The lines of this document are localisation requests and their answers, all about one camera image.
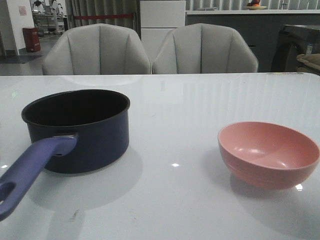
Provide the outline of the dark blue saucepan purple handle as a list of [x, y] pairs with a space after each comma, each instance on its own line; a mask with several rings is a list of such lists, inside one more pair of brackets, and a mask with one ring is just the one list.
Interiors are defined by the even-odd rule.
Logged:
[[130, 99], [107, 89], [59, 92], [21, 112], [31, 145], [0, 178], [0, 218], [21, 202], [42, 170], [82, 174], [119, 159], [129, 146]]

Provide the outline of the pink plastic bowl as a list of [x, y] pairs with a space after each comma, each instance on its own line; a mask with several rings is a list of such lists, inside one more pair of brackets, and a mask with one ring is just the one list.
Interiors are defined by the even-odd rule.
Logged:
[[320, 162], [320, 148], [312, 139], [274, 123], [232, 123], [217, 138], [227, 168], [240, 180], [263, 189], [295, 187]]

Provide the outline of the right grey upholstered chair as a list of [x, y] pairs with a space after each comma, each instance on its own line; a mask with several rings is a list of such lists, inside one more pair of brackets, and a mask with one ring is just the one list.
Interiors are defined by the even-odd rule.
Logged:
[[237, 30], [207, 23], [168, 32], [152, 63], [156, 75], [256, 73], [258, 68], [258, 59]]

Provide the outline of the grey upholstered chair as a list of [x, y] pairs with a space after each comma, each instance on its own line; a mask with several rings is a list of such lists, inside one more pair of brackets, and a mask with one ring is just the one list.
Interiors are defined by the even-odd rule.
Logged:
[[258, 68], [258, 59], [237, 30], [207, 23], [168, 32], [152, 63], [156, 75], [256, 73]]
[[150, 60], [131, 28], [97, 23], [67, 30], [43, 60], [44, 75], [149, 75]]

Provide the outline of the left grey upholstered chair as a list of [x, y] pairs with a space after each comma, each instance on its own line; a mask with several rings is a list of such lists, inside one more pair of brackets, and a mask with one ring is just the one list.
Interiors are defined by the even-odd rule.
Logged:
[[150, 60], [131, 28], [97, 23], [67, 30], [43, 60], [44, 75], [149, 75]]

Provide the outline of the white cabinet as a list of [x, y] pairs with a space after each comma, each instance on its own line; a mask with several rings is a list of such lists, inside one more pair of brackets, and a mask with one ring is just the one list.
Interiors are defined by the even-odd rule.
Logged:
[[185, 25], [184, 0], [141, 0], [141, 42], [151, 62], [157, 56], [167, 33]]

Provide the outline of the red barrier tape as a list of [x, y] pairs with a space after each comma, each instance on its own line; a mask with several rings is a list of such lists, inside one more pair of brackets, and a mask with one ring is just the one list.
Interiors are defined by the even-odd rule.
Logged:
[[105, 19], [130, 19], [135, 16], [130, 14], [112, 14], [112, 15], [89, 15], [89, 16], [74, 16], [75, 20], [105, 20]]

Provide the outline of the red bin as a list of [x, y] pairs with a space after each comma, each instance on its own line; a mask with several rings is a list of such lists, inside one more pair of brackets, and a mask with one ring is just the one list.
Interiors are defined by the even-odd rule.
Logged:
[[37, 27], [24, 27], [22, 29], [25, 48], [29, 53], [38, 52], [41, 50], [40, 40]]

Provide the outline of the fruit plate on counter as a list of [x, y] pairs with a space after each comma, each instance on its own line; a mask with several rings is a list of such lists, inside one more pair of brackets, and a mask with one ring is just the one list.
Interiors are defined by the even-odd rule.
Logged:
[[245, 9], [246, 10], [264, 10], [266, 9], [267, 6], [262, 5], [261, 0], [250, 0], [246, 5]]

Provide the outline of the dark grey appliance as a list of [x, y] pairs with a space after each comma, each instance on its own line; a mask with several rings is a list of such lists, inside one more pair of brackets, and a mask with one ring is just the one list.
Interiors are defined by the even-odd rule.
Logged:
[[283, 25], [278, 32], [271, 72], [295, 72], [299, 66], [298, 55], [320, 52], [319, 25]]

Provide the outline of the beige cushion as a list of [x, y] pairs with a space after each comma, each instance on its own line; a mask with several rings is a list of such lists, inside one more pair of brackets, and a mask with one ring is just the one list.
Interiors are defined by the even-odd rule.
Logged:
[[320, 75], [320, 54], [299, 54], [297, 72]]

